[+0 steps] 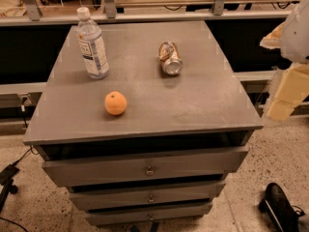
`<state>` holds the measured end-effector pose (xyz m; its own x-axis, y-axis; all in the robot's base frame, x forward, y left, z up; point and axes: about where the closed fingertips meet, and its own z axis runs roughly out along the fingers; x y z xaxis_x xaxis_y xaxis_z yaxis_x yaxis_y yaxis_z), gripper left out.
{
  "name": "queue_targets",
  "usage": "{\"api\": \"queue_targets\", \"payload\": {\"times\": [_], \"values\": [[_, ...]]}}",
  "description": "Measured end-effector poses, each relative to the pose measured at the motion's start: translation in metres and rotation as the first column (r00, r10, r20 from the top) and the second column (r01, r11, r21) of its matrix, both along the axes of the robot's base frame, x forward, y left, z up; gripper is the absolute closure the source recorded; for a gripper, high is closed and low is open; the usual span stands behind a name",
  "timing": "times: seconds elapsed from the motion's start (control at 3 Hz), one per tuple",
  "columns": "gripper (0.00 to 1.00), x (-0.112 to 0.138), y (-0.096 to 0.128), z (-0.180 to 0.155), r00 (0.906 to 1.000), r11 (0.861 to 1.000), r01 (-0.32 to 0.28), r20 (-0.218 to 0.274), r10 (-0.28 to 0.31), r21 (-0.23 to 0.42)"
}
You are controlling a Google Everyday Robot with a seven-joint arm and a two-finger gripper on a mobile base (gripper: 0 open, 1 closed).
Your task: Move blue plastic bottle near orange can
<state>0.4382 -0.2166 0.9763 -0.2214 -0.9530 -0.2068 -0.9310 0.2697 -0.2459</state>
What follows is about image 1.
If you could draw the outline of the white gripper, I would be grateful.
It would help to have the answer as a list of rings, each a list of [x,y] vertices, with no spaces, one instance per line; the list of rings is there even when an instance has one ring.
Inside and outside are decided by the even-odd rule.
[[[271,81],[266,117],[283,122],[309,96],[309,0],[301,0],[284,23],[262,38],[260,46],[280,47],[284,58],[297,62]]]

